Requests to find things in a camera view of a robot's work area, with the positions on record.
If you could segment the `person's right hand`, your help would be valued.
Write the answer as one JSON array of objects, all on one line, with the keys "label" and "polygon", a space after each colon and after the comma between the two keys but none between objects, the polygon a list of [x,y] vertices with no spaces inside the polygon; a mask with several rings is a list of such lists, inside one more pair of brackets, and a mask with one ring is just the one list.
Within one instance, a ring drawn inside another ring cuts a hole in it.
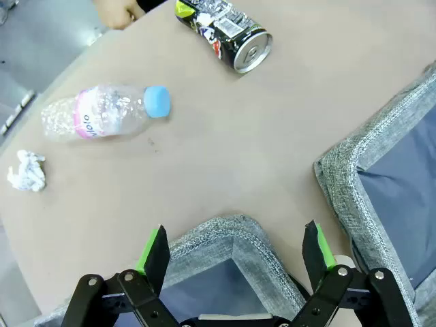
[{"label": "person's right hand", "polygon": [[101,21],[110,29],[122,30],[145,15],[136,0],[94,0]]}]

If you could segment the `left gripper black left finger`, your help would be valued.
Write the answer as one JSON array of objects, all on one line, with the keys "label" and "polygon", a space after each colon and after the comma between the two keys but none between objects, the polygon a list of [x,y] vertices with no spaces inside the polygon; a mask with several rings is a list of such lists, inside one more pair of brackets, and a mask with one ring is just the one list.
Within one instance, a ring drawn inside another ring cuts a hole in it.
[{"label": "left gripper black left finger", "polygon": [[114,274],[82,276],[63,318],[64,326],[114,326],[119,316],[133,313],[141,326],[178,326],[159,298],[170,248],[166,229],[151,232],[135,269]]}]

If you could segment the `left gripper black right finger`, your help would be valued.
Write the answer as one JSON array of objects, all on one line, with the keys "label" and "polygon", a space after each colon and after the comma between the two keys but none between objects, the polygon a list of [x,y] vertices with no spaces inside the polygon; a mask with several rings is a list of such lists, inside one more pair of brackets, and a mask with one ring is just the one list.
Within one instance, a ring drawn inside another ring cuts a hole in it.
[{"label": "left gripper black right finger", "polygon": [[292,326],[329,326],[339,309],[354,312],[361,326],[420,326],[391,267],[360,271],[337,262],[320,224],[305,226],[302,257],[313,294]]}]

